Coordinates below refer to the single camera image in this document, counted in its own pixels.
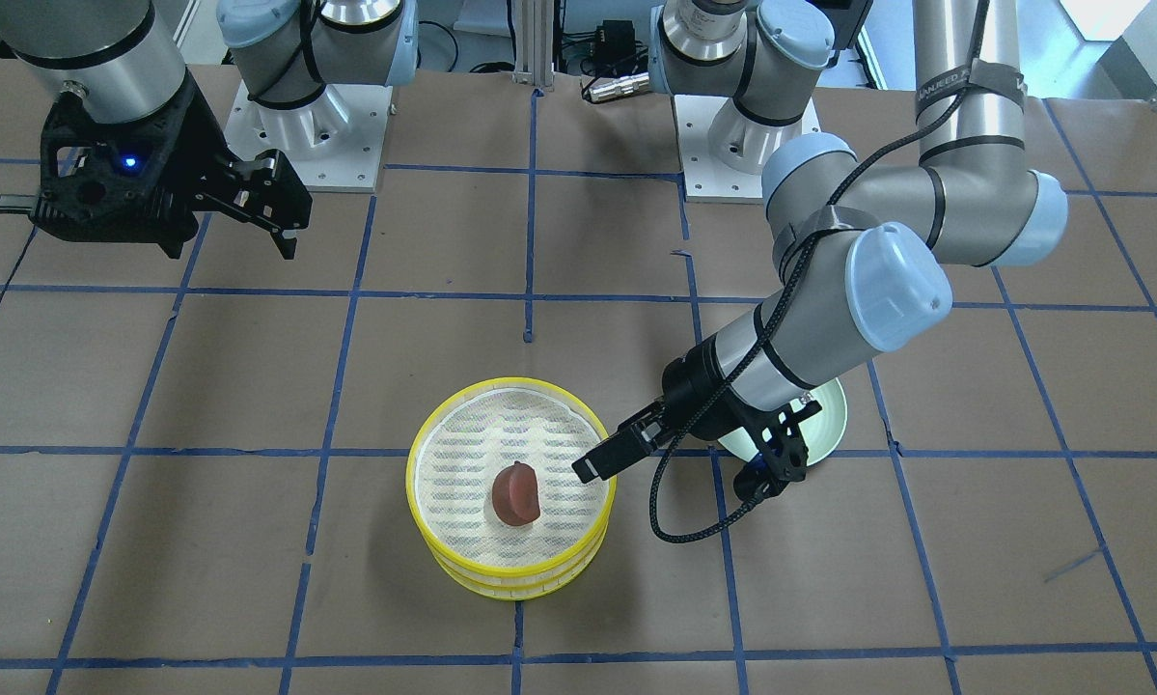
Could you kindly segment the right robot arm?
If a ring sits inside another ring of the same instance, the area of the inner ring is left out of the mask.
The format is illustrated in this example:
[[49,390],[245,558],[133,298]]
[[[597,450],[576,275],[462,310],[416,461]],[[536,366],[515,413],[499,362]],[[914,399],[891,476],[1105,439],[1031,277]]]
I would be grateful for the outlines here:
[[418,69],[414,1],[221,1],[261,149],[234,153],[152,1],[0,1],[0,39],[56,94],[40,184],[0,194],[72,243],[150,243],[176,259],[202,210],[258,225],[283,259],[312,216],[295,158],[353,128],[340,86],[405,86]]

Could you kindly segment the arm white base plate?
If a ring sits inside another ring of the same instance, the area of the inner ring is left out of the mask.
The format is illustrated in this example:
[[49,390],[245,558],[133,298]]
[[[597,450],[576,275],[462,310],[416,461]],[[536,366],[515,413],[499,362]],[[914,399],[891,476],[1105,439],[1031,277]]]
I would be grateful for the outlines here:
[[327,86],[314,104],[274,110],[248,99],[239,84],[224,124],[227,146],[246,161],[268,149],[285,153],[310,192],[373,194],[393,95],[386,86]]
[[685,198],[694,204],[760,204],[760,172],[791,138],[820,131],[813,102],[780,127],[751,121],[728,97],[675,96],[676,145]]

